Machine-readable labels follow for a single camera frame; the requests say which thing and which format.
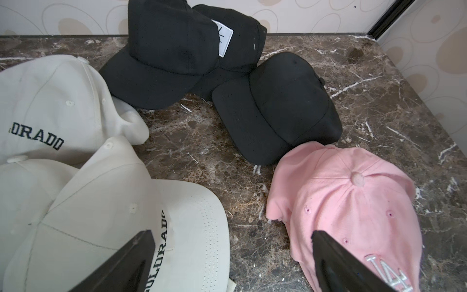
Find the pink LA cap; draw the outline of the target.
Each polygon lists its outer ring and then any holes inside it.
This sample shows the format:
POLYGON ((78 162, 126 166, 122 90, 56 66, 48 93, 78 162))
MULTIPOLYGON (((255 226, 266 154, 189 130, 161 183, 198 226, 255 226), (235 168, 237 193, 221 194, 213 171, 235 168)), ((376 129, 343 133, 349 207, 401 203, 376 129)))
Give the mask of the pink LA cap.
POLYGON ((415 197, 402 170, 366 149, 307 142, 279 161, 266 217, 285 224, 291 256, 315 292, 315 231, 329 234, 393 290, 417 292, 423 244, 415 197))

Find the black cap plain front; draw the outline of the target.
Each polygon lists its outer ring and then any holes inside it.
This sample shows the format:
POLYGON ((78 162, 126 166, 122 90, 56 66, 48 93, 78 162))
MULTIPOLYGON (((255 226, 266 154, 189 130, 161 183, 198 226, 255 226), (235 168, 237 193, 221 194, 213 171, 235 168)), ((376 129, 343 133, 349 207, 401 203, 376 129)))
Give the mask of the black cap plain front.
POLYGON ((332 144, 342 135, 324 79, 292 52, 220 85, 212 100, 238 151, 256 165, 275 164, 303 143, 332 144))

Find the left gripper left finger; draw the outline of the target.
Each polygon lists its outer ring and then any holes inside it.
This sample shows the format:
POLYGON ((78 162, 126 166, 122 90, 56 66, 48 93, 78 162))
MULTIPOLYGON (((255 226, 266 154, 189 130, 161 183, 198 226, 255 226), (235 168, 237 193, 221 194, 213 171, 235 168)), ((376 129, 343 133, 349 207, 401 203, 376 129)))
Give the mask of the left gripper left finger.
POLYGON ((143 292, 155 249, 150 230, 138 232, 73 292, 143 292))

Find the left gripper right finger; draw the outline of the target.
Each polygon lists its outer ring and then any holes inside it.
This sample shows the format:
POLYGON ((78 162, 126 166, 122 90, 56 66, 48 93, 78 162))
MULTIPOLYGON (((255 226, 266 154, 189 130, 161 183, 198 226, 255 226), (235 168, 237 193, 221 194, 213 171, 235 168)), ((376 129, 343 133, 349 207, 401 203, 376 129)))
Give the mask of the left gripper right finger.
POLYGON ((325 231, 314 231, 313 257, 323 292, 392 292, 393 289, 325 231))

